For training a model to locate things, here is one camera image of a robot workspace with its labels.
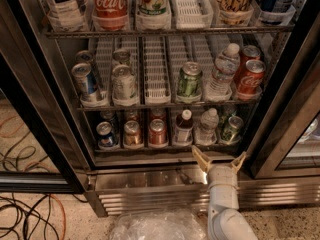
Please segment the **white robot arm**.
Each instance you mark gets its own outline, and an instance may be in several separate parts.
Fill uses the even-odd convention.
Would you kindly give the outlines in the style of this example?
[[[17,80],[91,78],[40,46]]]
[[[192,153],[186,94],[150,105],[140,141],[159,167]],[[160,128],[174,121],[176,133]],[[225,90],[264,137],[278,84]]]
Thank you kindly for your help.
[[[198,147],[192,155],[206,174],[210,202],[208,206],[209,240],[258,240],[247,220],[239,212],[238,177],[246,153],[230,163],[216,164]]]

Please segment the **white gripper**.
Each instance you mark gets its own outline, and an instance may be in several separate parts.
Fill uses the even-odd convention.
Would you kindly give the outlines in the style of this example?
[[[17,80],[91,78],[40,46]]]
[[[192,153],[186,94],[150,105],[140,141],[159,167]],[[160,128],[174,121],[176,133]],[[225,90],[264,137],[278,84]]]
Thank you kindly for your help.
[[[207,173],[207,182],[210,188],[216,186],[238,186],[237,172],[241,169],[246,152],[235,158],[229,165],[213,165],[212,160],[195,145],[192,146],[192,155],[200,166],[201,170]]]

